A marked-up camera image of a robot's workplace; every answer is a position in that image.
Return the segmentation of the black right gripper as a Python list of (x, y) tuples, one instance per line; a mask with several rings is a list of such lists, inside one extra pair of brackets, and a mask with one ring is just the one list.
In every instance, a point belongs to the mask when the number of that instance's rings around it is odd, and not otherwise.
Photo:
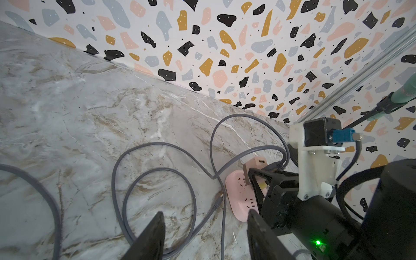
[(314, 257), (351, 257), (358, 232), (321, 196), (297, 197), (299, 175), (250, 168), (250, 184), (263, 220), (276, 236), (293, 234)]

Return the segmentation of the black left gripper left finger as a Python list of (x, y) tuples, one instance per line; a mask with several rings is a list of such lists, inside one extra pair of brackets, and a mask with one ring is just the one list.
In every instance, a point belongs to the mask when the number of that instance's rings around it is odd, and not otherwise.
[(121, 260), (162, 260), (165, 231), (164, 215), (159, 211)]

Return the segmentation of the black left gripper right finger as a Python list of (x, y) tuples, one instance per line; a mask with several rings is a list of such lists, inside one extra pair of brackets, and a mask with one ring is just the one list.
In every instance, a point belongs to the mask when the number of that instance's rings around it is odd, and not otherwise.
[(248, 243), (252, 260), (285, 260), (286, 248), (255, 210), (248, 214)]

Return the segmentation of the pink USB charger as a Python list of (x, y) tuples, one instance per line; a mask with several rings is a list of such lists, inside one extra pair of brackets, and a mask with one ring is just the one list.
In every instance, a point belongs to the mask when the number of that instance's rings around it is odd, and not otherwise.
[(267, 160), (261, 156), (255, 156), (243, 165), (244, 178), (247, 184), (251, 184), (249, 180), (249, 170), (251, 168), (261, 170), (267, 166)]

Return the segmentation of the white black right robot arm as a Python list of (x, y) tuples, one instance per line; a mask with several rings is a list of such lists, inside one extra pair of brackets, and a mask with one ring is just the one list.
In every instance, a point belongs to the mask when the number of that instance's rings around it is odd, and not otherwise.
[[(266, 179), (264, 194), (253, 185), (257, 210), (248, 216), (254, 260), (291, 260), (279, 237), (293, 234), (315, 260), (413, 260), (416, 257), (416, 161), (404, 159), (345, 179), (337, 204), (315, 196), (300, 200), (297, 174), (250, 169), (249, 180)], [(359, 184), (379, 181), (362, 223), (354, 220), (345, 196)]]

